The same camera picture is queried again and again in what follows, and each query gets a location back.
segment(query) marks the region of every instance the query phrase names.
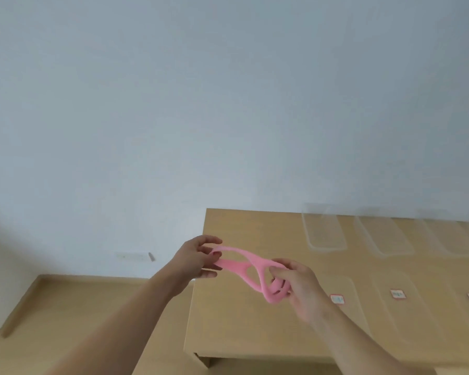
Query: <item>person's left hand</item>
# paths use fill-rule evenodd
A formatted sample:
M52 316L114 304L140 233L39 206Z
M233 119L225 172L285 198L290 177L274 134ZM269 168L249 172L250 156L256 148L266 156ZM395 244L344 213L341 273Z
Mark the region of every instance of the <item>person's left hand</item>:
M184 242L170 262L163 268L163 270L177 277L176 295L181 293L192 279L217 276L217 272L206 269L222 270L219 266L214 265L222 253L215 252L213 255L209 255L213 248L204 245L207 243L221 244L222 242L222 239L212 235L199 235Z

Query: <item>person's right arm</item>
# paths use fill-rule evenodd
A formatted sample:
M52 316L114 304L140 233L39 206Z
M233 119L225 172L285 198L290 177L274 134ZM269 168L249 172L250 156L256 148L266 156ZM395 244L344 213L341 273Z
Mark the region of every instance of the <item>person's right arm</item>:
M290 259L275 261L288 270L270 267L271 274L290 282L295 312L326 343L344 375L413 375L330 300L310 268Z

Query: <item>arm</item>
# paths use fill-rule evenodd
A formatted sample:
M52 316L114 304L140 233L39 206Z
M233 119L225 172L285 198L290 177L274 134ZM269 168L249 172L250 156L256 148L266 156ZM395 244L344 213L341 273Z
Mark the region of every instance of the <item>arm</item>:
M213 263L219 255L206 243L222 243L217 237L201 235L184 243L174 258L97 330L62 358L48 375L131 375L151 333L172 297L189 281L215 277L220 268Z
M295 312L326 343L344 375L413 374L330 300L310 268L289 259L275 261L289 270L270 267L272 275L290 282L289 300Z

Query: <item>person's left arm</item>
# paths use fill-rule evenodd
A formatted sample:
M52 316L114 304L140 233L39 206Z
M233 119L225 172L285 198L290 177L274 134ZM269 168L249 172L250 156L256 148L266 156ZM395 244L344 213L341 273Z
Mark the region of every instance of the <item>person's left arm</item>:
M200 235L186 241L165 267L47 374L131 375L168 302L193 278L217 276L206 270L220 270L214 265L220 253L208 255L208 243L222 240Z

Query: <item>hand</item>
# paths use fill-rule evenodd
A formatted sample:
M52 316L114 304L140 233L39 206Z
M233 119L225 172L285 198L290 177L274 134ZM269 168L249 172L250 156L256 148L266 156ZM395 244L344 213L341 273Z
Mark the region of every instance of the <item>hand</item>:
M290 282L291 289L288 296L290 304L297 316L304 322L310 323L313 310L319 299L328 300L325 291L319 285L313 270L291 259L273 259L286 268L269 267L274 277Z
M212 235L199 235L184 242L170 262L163 268L164 271L171 274L178 281L174 292L175 295L181 293L194 278L217 276L217 272L205 269L222 270L219 266L214 265L222 253L216 252L213 255L208 255L213 248L204 245L206 243L220 244L222 242L222 239Z

